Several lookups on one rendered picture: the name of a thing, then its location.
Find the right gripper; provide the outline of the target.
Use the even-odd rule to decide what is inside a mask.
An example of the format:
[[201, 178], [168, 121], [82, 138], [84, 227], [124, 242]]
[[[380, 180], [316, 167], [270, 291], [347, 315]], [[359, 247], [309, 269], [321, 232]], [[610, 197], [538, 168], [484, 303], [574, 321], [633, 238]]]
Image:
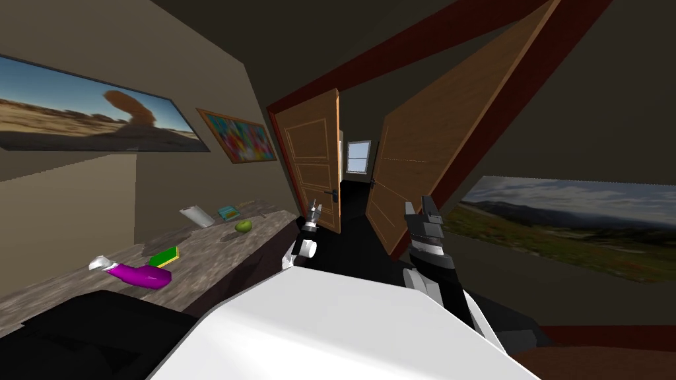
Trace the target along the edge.
[[444, 237], [443, 219], [431, 196], [422, 196], [422, 214], [418, 214], [411, 201], [405, 201], [408, 232], [412, 240], [440, 240]]

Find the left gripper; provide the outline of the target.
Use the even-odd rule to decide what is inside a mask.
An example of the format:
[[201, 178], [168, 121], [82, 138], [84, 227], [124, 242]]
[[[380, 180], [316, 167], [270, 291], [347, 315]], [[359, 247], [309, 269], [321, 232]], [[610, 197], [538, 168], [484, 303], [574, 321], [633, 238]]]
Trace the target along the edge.
[[316, 200], [314, 199], [310, 203], [310, 210], [308, 211], [306, 221], [302, 227], [302, 230], [309, 233], [315, 233], [317, 230], [317, 223], [321, 216], [322, 206], [318, 205], [316, 207]]

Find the panelled wooden door leaf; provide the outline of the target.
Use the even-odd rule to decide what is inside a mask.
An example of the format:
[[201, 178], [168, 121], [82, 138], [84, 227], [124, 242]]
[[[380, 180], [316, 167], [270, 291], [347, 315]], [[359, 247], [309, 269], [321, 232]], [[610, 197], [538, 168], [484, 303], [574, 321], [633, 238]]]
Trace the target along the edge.
[[[331, 89], [285, 111], [275, 114], [282, 146], [298, 190], [298, 198], [309, 211], [315, 199], [321, 205], [317, 225], [336, 234], [341, 232], [339, 92]], [[334, 203], [325, 191], [336, 189]]]

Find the window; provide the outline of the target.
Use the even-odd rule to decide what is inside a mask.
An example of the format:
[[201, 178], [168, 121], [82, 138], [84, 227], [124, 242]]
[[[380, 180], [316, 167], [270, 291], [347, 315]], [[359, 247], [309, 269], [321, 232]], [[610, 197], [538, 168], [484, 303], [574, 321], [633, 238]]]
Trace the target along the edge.
[[351, 141], [347, 143], [347, 173], [367, 173], [370, 146], [371, 141]]

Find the plain wooden door leaf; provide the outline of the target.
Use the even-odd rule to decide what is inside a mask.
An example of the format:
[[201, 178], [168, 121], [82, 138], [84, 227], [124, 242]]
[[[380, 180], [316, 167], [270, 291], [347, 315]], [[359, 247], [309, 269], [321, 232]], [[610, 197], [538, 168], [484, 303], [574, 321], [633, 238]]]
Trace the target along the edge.
[[547, 0], [386, 116], [366, 215], [392, 259], [405, 202], [418, 210], [437, 188], [560, 2]]

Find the colourful framed picture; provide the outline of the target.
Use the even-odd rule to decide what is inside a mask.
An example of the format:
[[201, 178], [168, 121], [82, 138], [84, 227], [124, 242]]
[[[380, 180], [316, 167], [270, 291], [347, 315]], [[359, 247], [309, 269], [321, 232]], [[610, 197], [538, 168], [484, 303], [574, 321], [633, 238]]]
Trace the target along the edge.
[[197, 111], [233, 164], [277, 160], [264, 125], [202, 109]]

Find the grey brown table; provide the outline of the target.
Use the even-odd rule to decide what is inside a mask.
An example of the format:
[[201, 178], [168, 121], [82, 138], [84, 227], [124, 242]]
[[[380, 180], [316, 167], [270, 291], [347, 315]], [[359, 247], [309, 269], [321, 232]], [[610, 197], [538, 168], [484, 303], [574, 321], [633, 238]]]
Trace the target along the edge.
[[177, 243], [179, 259], [169, 263], [172, 282], [161, 290], [138, 289], [99, 270], [77, 269], [0, 298], [0, 337], [19, 329], [22, 323], [75, 296], [109, 290], [184, 311], [209, 288], [243, 263], [257, 249], [287, 226], [293, 227], [293, 213], [261, 200], [240, 210], [243, 219], [253, 222], [252, 232], [225, 240], [234, 232], [235, 220], [218, 221], [208, 228], [186, 226], [156, 239], [111, 254], [111, 259], [131, 266], [148, 261], [143, 251], [160, 251]]

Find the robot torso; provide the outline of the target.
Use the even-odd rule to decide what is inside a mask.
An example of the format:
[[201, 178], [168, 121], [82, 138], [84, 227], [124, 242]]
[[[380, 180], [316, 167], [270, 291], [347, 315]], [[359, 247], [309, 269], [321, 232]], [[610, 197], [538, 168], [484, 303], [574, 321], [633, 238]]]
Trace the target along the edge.
[[539, 380], [426, 294], [292, 267], [208, 311], [147, 380]]

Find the mountain landscape picture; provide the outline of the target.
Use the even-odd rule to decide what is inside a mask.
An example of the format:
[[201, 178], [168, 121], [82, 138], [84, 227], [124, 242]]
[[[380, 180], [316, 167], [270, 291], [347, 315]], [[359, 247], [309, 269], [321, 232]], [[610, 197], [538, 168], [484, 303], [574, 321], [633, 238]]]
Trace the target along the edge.
[[482, 177], [447, 232], [640, 283], [676, 282], [676, 185]]

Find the green and yellow sponge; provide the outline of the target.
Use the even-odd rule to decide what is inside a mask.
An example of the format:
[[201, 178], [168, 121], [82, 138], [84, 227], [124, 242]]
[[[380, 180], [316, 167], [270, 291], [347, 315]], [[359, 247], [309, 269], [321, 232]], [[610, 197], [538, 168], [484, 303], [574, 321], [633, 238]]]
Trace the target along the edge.
[[180, 250], [178, 246], [173, 246], [150, 257], [148, 265], [152, 267], [162, 268], [167, 264], [176, 261], [179, 256]]

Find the purple spray bottle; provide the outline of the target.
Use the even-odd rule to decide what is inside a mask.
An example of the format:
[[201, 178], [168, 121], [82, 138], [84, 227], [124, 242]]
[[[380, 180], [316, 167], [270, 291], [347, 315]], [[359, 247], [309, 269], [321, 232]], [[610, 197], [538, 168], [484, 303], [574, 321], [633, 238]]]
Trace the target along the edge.
[[141, 267], [132, 267], [122, 263], [117, 263], [105, 256], [97, 256], [89, 265], [89, 270], [101, 270], [111, 276], [120, 279], [130, 286], [158, 290], [164, 288], [172, 281], [170, 271], [163, 268], [152, 267], [149, 265]]

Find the desert picture on wall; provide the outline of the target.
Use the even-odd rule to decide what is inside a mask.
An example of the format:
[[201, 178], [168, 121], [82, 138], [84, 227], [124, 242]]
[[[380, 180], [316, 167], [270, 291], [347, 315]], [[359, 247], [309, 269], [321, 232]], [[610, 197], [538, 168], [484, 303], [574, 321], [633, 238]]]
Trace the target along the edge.
[[6, 151], [206, 152], [173, 101], [0, 55]]

